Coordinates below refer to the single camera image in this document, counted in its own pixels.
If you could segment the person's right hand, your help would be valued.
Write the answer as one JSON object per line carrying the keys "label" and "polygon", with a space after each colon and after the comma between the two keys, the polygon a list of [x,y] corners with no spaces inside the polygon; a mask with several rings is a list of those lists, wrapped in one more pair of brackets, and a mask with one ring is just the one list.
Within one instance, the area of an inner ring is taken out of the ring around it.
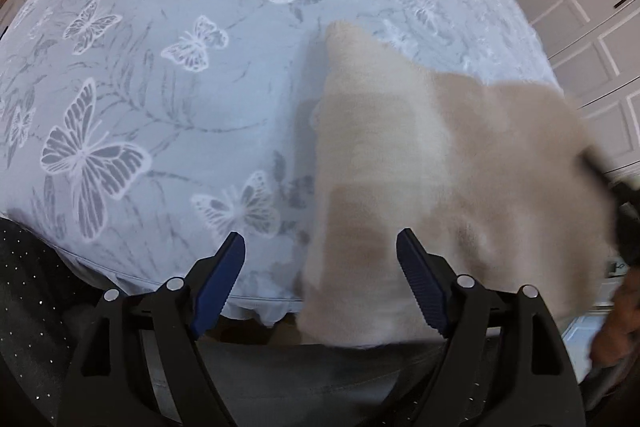
{"label": "person's right hand", "polygon": [[593,366],[617,364],[634,350],[631,335],[639,330],[639,270],[629,269],[616,289],[613,309],[591,343]]}

